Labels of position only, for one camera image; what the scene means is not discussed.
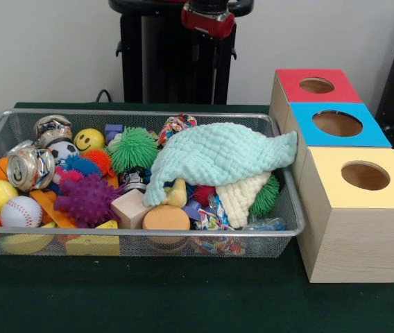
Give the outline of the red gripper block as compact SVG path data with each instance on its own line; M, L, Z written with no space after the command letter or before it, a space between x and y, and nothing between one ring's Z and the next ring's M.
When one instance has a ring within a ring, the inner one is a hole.
M216 40L227 38L234 28L234 14L228 9L220 14L197 11L190 3L186 3L181 12L183 26L191 31L206 33Z

